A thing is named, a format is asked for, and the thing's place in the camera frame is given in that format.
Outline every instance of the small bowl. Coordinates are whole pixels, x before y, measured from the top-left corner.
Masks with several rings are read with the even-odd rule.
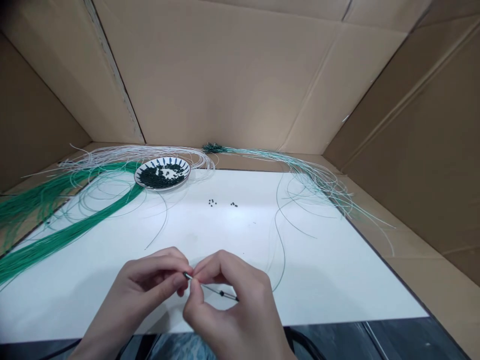
[[[179,168],[178,169],[168,168],[169,166],[172,166],[172,165],[178,165]],[[150,169],[157,169],[157,171],[155,173],[152,173],[153,170],[150,170]],[[145,175],[142,176],[142,173],[144,171],[147,171],[150,173],[148,178],[145,178]],[[148,184],[148,182],[150,181],[155,181],[155,176],[158,177],[160,172],[163,175],[163,177],[168,180],[175,181],[175,178],[178,176],[184,176],[184,178],[173,185],[166,184],[164,186],[160,185],[159,187],[155,187],[151,184]],[[185,160],[178,157],[159,157],[154,160],[147,161],[142,166],[140,166],[135,171],[134,178],[135,178],[135,182],[141,187],[144,187],[145,189],[162,191],[162,190],[170,190],[170,189],[179,187],[180,185],[185,183],[185,181],[187,181],[187,179],[189,178],[189,175],[190,175],[190,165]]]

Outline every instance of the white table surface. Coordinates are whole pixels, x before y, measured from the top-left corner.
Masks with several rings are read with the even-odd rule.
[[[0,343],[81,338],[122,265],[170,246],[192,266],[225,249],[267,272],[272,285],[278,284],[274,297],[284,326],[428,316],[325,198],[299,203],[286,198],[287,187],[297,193],[303,189],[292,174],[216,170],[208,180],[195,182],[204,171],[193,170],[186,185],[162,196],[144,190],[3,288]],[[60,211],[81,219],[92,213],[85,206],[99,210],[132,183],[132,174],[110,174]],[[210,206],[209,199],[217,204]],[[42,238],[69,224],[65,218],[52,219],[51,228],[42,225],[28,238]],[[187,296],[188,291],[183,298],[175,294],[137,333],[192,331],[182,318]],[[205,299],[218,309],[235,304],[208,290]]]

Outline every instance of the left hand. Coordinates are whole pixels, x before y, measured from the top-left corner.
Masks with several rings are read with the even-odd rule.
[[[175,292],[184,295],[193,273],[187,258],[169,247],[147,257],[128,261],[71,359],[114,359],[142,321]]]

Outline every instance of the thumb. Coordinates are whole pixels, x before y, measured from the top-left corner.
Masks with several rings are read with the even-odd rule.
[[[183,308],[183,318],[191,328],[208,342],[216,330],[219,311],[204,302],[204,291],[197,279],[190,281],[190,295]]]
[[[157,286],[151,288],[143,295],[144,307],[147,315],[150,314],[157,306],[171,297],[182,286],[187,285],[188,280],[181,272],[176,272],[167,277]]]

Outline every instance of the bundle of green wires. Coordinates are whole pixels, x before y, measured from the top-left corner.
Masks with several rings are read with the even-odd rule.
[[[37,220],[41,222],[54,214],[55,204],[59,199],[70,194],[82,183],[104,172],[124,171],[133,174],[140,165],[137,162],[118,162],[90,170],[65,173],[0,203],[0,230],[6,230],[3,250],[11,250],[19,228],[34,211],[38,211]],[[0,259],[0,285],[69,245],[102,220],[134,200],[142,190],[141,186],[135,184],[128,193],[110,206],[51,235],[38,239],[18,251],[7,253]]]

